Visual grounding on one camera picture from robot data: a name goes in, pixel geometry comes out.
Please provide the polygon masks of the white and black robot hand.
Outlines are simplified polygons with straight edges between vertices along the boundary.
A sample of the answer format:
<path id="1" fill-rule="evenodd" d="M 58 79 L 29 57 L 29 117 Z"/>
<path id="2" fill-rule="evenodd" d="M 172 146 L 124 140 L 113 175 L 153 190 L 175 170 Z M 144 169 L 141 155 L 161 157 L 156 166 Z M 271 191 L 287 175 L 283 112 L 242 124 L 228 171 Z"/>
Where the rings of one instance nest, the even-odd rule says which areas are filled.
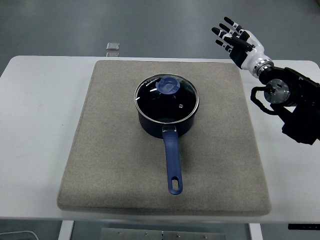
<path id="1" fill-rule="evenodd" d="M 229 58 L 238 68 L 247 70 L 258 78 L 264 67 L 274 65 L 270 57 L 265 55 L 263 45 L 252 32 L 228 17 L 224 17 L 224 21 L 229 26 L 220 23 L 219 27 L 213 27 L 211 31 L 218 36 L 215 43 L 229 54 Z"/>

